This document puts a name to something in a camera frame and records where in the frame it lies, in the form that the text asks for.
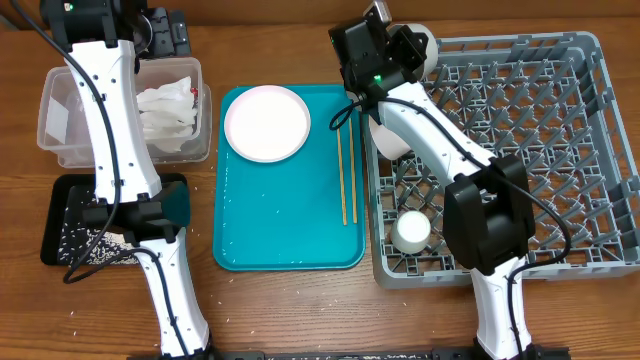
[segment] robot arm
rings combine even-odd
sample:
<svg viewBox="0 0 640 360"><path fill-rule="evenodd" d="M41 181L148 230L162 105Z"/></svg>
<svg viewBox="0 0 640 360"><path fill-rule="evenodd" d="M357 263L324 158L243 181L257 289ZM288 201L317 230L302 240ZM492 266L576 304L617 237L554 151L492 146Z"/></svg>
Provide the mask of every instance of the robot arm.
<svg viewBox="0 0 640 360"><path fill-rule="evenodd" d="M210 349L210 333L198 307L186 257L188 191L181 182L160 182L144 141L134 80L139 57L155 58L185 51L186 26L169 23L164 9L135 8L130 1L71 4L47 0L43 1L41 12L51 26L54 40L92 78L109 116L121 176L120 208L114 225L123 229L126 242L158 257L168 288L165 293L153 259L148 254L135 253L160 323L163 358L204 356ZM153 16L152 21L144 14ZM176 38L176 29L184 31L180 43L160 40L167 32ZM157 41L154 30L158 30ZM99 200L98 207L85 210L83 216L87 226L102 228L115 201L112 154L96 100L85 79L69 65L86 114L95 159L95 196ZM165 294L169 296L174 319L169 317ZM180 336L174 330L174 321Z"/></svg>
<svg viewBox="0 0 640 360"><path fill-rule="evenodd" d="M526 171L515 156L496 158L471 141L436 107L418 82L436 63L433 36L414 32L409 26L387 32L390 18L381 15L388 15L387 10L376 10L379 3L374 2L362 19L329 31L342 64L345 89L359 101L361 111L397 135L392 142L412 149L445 188L444 236L456 260L471 269L479 317L478 352L483 358L516 358L507 277L525 263L527 240L535 231L530 201L497 184L487 171L465 159L423 114L385 99L404 100L426 110L482 165L528 191ZM495 194L495 200L483 200L483 189ZM531 336L525 325L520 275L512 291L524 349L531 345Z"/></svg>
<svg viewBox="0 0 640 360"><path fill-rule="evenodd" d="M483 165L491 165L490 159L494 157L493 153L477 145L458 130L431 101L420 83L402 84L389 90L389 97L405 100L425 108L466 151L470 152ZM425 162L443 187L454 183L455 177L458 175L472 176L480 170L467 161L440 130L422 114L417 114L404 105L391 102L379 102L378 113L382 125L409 145ZM451 216L445 215L445 218L450 220ZM445 230L445 239L449 241L447 232ZM512 359L518 355L509 319L507 299L509 285L506 279L513 270L524 263L524 257L512 257L496 266L491 275L485 275L477 268L471 270L479 321L477 344L491 359ZM524 319L521 277L521 274L517 276L512 291L520 342L524 348L531 344L531 335Z"/></svg>

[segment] blue plastic tray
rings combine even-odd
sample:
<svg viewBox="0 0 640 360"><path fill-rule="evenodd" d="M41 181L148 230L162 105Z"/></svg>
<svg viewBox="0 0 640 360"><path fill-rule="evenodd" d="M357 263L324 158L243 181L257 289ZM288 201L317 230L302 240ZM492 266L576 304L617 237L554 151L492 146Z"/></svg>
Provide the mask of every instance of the blue plastic tray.
<svg viewBox="0 0 640 360"><path fill-rule="evenodd" d="M331 117L350 103L338 85L286 86L311 113L305 144L288 159L261 164L229 146L224 119L235 98L251 87L231 90L220 112L213 255L227 270L344 269L365 250L364 190L360 123L353 137L358 223L353 223L349 128L341 129L348 225L342 223L337 138Z"/></svg>

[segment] white ceramic cup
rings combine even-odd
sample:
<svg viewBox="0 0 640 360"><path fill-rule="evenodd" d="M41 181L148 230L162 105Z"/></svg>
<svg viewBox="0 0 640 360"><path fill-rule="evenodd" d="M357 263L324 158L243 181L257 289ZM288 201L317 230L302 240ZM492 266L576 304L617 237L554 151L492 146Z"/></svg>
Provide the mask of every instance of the white ceramic cup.
<svg viewBox="0 0 640 360"><path fill-rule="evenodd" d="M416 254L429 243L431 222L420 211L407 211L400 215L391 228L391 242L406 254Z"/></svg>
<svg viewBox="0 0 640 360"><path fill-rule="evenodd" d="M404 140L393 131L378 125L371 116L369 116L369 130L376 147L382 156L389 160L396 160L411 150L411 147Z"/></svg>

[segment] white ceramic plate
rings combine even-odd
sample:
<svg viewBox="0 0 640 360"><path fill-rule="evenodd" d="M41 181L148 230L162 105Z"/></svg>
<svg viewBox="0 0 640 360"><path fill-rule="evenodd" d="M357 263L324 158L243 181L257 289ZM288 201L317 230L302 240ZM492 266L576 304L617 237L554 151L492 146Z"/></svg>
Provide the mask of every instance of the white ceramic plate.
<svg viewBox="0 0 640 360"><path fill-rule="evenodd" d="M310 130L307 105L281 86L245 91L233 101L224 120L224 134L231 148L245 159L262 163L295 154Z"/></svg>

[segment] clear plastic container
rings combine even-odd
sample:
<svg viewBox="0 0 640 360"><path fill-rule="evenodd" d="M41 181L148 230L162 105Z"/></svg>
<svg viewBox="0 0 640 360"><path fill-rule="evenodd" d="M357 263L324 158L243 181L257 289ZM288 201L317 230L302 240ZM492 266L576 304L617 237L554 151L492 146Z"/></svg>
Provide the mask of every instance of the clear plastic container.
<svg viewBox="0 0 640 360"><path fill-rule="evenodd" d="M136 92L140 93L147 88L158 88L186 76L191 76L191 86L198 89L198 115L193 133L183 137L147 140L149 155L155 164L198 162L209 156L211 91L202 83L202 70L198 60L174 58L141 61L140 72L135 77ZM93 166L93 150L82 100L67 67L53 68L47 74L40 101L37 136L38 146L56 153L60 166L65 168ZM164 152L156 146L169 141L184 143L180 151L175 153Z"/></svg>

